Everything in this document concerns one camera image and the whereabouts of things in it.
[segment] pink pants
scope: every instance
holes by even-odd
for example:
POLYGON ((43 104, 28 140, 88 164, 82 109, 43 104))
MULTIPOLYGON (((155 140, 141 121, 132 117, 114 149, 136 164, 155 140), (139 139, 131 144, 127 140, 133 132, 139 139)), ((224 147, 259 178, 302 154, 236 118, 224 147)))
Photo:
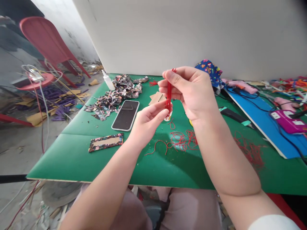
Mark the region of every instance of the pink pants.
MULTIPOLYGON (((219 206, 214 190, 165 187, 154 187, 154 189, 157 190, 161 200, 165 200, 171 192, 169 208, 165 212, 160 230, 221 229, 219 206)), ((152 228, 152 222, 142 202, 130 189, 127 189, 110 229, 152 230, 152 228)))

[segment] tangled red thread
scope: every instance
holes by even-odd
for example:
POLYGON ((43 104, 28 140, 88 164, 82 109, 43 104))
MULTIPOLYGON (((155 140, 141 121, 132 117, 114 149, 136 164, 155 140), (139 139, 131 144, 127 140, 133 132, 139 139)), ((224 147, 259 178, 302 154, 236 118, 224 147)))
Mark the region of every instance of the tangled red thread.
POLYGON ((234 133, 233 139, 248 161, 252 164, 256 172, 260 171, 264 167, 264 162, 261 159, 263 152, 261 151, 260 146, 254 145, 253 142, 244 138, 238 131, 234 133))
POLYGON ((166 116, 166 119, 170 116, 171 111, 171 100, 172 100, 172 84, 170 82, 167 83, 167 96, 166 96, 166 104, 165 108, 169 110, 169 113, 166 116))
POLYGON ((157 85, 158 84, 158 82, 157 81, 151 81, 150 83, 149 83, 149 86, 155 86, 155 85, 157 85))
POLYGON ((169 125, 170 129, 175 129, 176 128, 176 126, 175 126, 175 124, 173 122, 173 119, 170 121, 170 123, 167 123, 169 125))
POLYGON ((198 147, 198 143, 197 143, 196 136, 193 130, 191 129, 186 130, 186 135, 184 135, 181 132, 171 132, 170 134, 172 135, 170 139, 171 142, 165 143, 162 140, 158 140, 154 144, 154 151, 152 153, 145 154, 145 156, 149 154, 153 154, 156 151, 156 145, 158 142, 163 142, 166 145, 165 155, 167 153, 167 150, 172 147, 174 147, 177 152, 178 152, 177 149, 181 151, 185 151, 185 152, 187 150, 199 150, 198 148, 196 148, 198 147))

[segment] white sleeve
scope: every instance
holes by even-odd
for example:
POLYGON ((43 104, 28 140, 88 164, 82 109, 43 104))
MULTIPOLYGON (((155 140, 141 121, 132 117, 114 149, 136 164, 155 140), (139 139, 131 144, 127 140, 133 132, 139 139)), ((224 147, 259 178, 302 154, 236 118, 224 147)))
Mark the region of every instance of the white sleeve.
POLYGON ((300 230, 293 220, 281 215, 267 215, 255 220, 248 230, 300 230))

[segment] white phone case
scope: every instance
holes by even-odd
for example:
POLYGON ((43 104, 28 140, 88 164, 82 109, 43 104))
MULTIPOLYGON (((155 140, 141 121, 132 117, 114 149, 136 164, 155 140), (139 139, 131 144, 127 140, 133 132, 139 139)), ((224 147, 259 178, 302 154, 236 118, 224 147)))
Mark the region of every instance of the white phone case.
POLYGON ((111 126, 111 128, 112 128, 113 130, 119 130, 119 131, 129 132, 129 131, 132 129, 132 125, 133 125, 133 123, 134 123, 135 116, 137 115, 137 112, 138 112, 138 107, 140 106, 140 103, 139 103, 138 101, 133 101, 133 102, 137 102, 137 103, 138 103, 138 106, 137 106, 137 110, 135 111, 135 114, 134 114, 133 120, 132 120, 132 122, 131 122, 130 128, 129 128, 128 130, 113 128, 114 122, 116 121, 117 116, 119 115, 119 112, 121 111, 121 109, 122 109, 122 107, 123 107, 123 106, 122 106, 121 109, 118 111, 118 113, 117 113, 117 115, 116 115, 116 118, 115 118, 115 120, 113 121, 113 124, 112 124, 112 126, 111 126))

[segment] colorful fabric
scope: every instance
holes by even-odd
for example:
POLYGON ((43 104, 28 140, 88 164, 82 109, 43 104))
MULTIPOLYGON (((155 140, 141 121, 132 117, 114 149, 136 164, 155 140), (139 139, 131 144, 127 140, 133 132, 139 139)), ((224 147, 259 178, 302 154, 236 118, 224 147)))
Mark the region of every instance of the colorful fabric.
POLYGON ((98 120, 104 121, 110 113, 119 109, 116 107, 127 98, 138 98, 142 93, 142 83, 148 81, 148 77, 132 81, 129 75, 117 75, 113 79, 115 86, 114 91, 107 91, 104 96, 96 98, 97 101, 93 105, 85 106, 84 111, 95 112, 92 116, 98 120))
POLYGON ((220 79, 223 71, 219 67, 215 66, 211 61, 204 59, 198 63, 195 68, 205 71, 209 74, 212 86, 219 89, 224 87, 225 83, 220 79))
POLYGON ((113 134, 113 135, 109 135, 109 136, 105 136, 105 137, 98 137, 98 138, 92 139, 91 143, 90 143, 90 147, 89 147, 89 153, 96 151, 96 150, 100 150, 100 149, 106 149, 106 148, 110 148, 110 147, 113 147, 113 146, 122 145, 123 139, 124 139, 123 133, 113 134), (102 144, 102 145, 94 146, 95 142, 107 140, 107 139, 110 139, 110 138, 116 138, 116 137, 119 137, 118 142, 115 142, 115 143, 112 143, 112 144, 102 144))

